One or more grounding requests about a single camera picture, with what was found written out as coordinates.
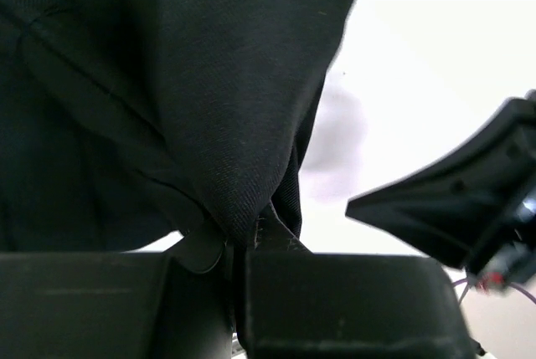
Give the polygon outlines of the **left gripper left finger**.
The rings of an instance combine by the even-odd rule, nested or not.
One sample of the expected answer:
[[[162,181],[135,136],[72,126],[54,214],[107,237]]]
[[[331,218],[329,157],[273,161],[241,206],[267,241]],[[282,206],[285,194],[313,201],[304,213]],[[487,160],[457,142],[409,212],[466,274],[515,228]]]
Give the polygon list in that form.
[[[4,358],[228,358],[225,241],[197,228],[161,253],[1,257]]]

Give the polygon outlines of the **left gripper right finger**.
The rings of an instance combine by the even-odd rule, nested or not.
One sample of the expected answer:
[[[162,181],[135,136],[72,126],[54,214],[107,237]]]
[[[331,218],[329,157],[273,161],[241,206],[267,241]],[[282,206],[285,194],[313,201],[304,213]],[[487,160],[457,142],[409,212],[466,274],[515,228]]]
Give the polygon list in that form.
[[[251,358],[473,358],[446,272],[407,255],[314,254],[266,208],[236,303]]]

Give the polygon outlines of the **black skirt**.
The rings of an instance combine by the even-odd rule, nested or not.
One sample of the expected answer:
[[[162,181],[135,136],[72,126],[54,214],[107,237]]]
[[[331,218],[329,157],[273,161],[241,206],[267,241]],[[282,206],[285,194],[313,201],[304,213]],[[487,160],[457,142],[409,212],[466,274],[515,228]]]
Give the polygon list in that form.
[[[1,0],[1,248],[302,227],[353,0]]]

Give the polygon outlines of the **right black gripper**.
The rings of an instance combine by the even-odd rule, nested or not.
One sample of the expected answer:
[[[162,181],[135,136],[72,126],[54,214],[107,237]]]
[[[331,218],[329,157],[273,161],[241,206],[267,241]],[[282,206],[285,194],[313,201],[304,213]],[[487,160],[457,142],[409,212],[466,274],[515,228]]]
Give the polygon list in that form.
[[[535,276],[534,188],[535,99],[513,98],[457,150],[351,199],[346,215],[503,292]]]

